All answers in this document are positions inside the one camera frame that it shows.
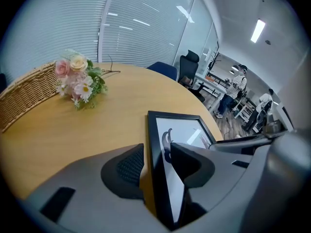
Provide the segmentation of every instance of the person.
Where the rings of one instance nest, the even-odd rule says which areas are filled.
[[[265,107],[265,105],[271,101],[273,102],[272,99],[272,95],[274,94],[274,91],[272,89],[269,89],[268,93],[263,94],[260,98],[259,98],[259,104],[256,107],[256,109],[253,111],[253,113],[251,114],[248,122],[246,123],[246,125],[242,125],[242,129],[244,129],[246,132],[249,133],[249,131],[254,127],[254,125],[257,123],[257,116],[258,114],[261,112],[261,110]]]
[[[234,79],[226,79],[226,82],[229,82],[231,86],[226,89],[226,93],[224,94],[224,97],[219,103],[218,110],[214,111],[217,118],[223,118],[224,112],[228,105],[238,96],[239,91],[243,91],[247,79],[246,79],[246,73],[247,73],[247,67],[244,65],[234,65],[236,69],[239,70],[239,74],[234,77]]]

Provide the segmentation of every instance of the yellow rose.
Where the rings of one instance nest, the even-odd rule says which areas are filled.
[[[75,72],[84,71],[87,68],[87,59],[82,55],[75,55],[70,60],[70,68]]]

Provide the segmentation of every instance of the white shirt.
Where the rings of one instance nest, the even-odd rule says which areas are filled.
[[[239,89],[241,88],[241,90],[243,90],[246,86],[246,77],[242,76],[242,75],[238,75],[236,77],[234,77],[234,79],[229,79],[229,83],[236,83],[237,84],[237,88],[234,88],[233,85],[231,85],[227,90],[226,90],[226,94],[230,97],[232,97],[233,99],[235,99],[238,95]]]
[[[260,100],[261,102],[260,102],[259,105],[256,107],[256,110],[257,110],[258,113],[262,110],[262,108],[266,105],[267,102],[273,101],[271,95],[268,94],[268,93],[263,94],[263,95],[259,98],[259,100]]]

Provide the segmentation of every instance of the wicker basket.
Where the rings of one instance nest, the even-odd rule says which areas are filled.
[[[26,112],[56,94],[55,62],[15,80],[0,94],[0,128],[5,132]]]

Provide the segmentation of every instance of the picture frame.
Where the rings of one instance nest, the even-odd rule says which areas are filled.
[[[184,185],[170,164],[170,144],[186,143],[208,149],[216,140],[200,116],[148,111],[151,174],[158,219],[176,229]]]

